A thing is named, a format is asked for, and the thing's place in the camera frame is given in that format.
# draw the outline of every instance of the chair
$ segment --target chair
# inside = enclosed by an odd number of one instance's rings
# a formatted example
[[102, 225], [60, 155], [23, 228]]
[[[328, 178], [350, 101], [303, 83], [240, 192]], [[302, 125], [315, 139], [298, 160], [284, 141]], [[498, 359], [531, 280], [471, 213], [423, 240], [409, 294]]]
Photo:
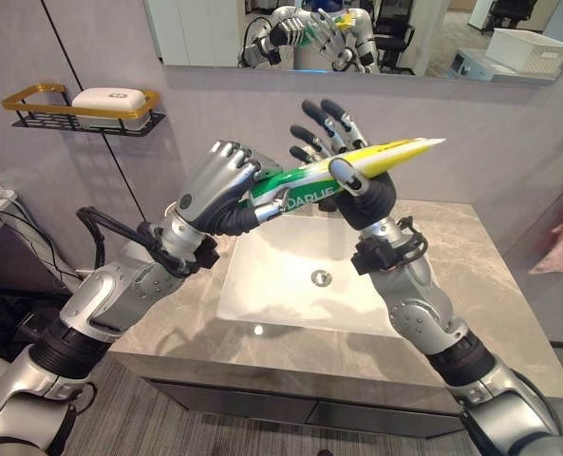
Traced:
[[520, 21], [532, 16], [537, 0], [496, 0], [488, 12], [488, 22], [482, 31], [494, 28], [515, 29]]
[[378, 62], [381, 72], [414, 74], [411, 68], [397, 66], [414, 37], [415, 30], [409, 24], [412, 4], [413, 0], [383, 0], [380, 5], [374, 19], [374, 41], [382, 55]]

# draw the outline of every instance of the white sink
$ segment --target white sink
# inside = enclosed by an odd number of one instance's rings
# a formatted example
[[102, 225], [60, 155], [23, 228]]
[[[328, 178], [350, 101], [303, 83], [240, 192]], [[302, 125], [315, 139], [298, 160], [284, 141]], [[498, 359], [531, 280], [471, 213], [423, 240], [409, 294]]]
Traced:
[[[263, 224], [236, 242], [217, 317], [399, 337], [369, 276], [350, 262], [357, 241], [341, 218], [286, 215]], [[313, 283], [316, 271], [329, 285]]]

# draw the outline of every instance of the toothpaste tube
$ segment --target toothpaste tube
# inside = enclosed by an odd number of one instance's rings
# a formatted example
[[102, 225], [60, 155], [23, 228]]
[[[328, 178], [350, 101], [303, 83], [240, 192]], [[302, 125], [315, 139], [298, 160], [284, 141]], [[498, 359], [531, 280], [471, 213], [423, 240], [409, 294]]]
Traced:
[[280, 189], [289, 188], [286, 210], [291, 211], [342, 190], [342, 187], [328, 171], [329, 161], [333, 158], [343, 158], [364, 176], [374, 178], [396, 164], [406, 162], [425, 152], [432, 145], [444, 141], [445, 139], [428, 140], [423, 138], [401, 140], [372, 145], [316, 163], [305, 164], [258, 182], [250, 190], [249, 201], [254, 206], [264, 204], [271, 201]]

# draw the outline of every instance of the sink drain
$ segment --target sink drain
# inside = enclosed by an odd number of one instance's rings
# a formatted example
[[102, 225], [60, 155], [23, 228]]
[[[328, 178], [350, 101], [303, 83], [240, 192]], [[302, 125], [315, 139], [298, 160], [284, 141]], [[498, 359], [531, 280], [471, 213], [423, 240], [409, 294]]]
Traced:
[[318, 287], [327, 287], [331, 283], [331, 274], [323, 269], [318, 269], [310, 275], [310, 280]]

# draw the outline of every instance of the white soap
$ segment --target white soap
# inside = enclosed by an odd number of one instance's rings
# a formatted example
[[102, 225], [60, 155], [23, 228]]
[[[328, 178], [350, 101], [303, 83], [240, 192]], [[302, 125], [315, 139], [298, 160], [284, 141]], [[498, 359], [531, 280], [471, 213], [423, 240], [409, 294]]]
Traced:
[[[134, 88], [93, 87], [82, 91], [74, 100], [74, 107], [90, 107], [93, 109], [114, 109], [119, 111], [133, 111], [146, 103], [144, 94]], [[94, 116], [76, 116], [83, 128], [105, 127], [119, 128], [117, 119]], [[140, 130], [150, 120], [150, 114], [145, 113], [139, 119], [123, 119], [127, 130]]]

